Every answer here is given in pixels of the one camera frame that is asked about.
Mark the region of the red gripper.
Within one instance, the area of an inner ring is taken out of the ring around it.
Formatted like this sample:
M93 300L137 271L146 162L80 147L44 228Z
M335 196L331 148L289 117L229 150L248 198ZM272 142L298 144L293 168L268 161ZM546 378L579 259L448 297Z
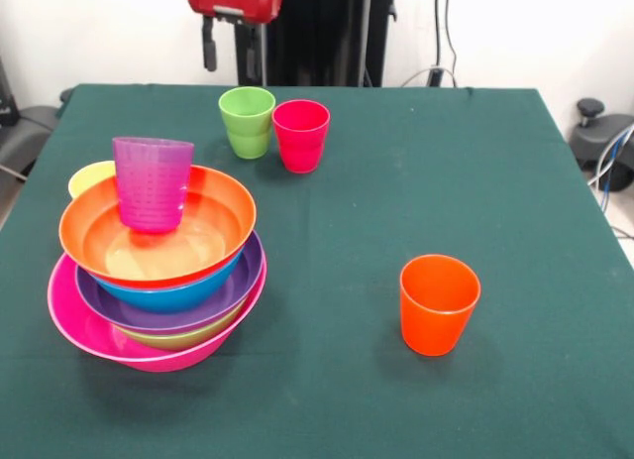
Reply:
M213 18L242 20L249 24L268 24L279 13L282 0L187 0L195 13L202 18L202 52L204 68L217 70L217 50L213 38ZM249 80L262 79L260 28L247 27L246 76Z

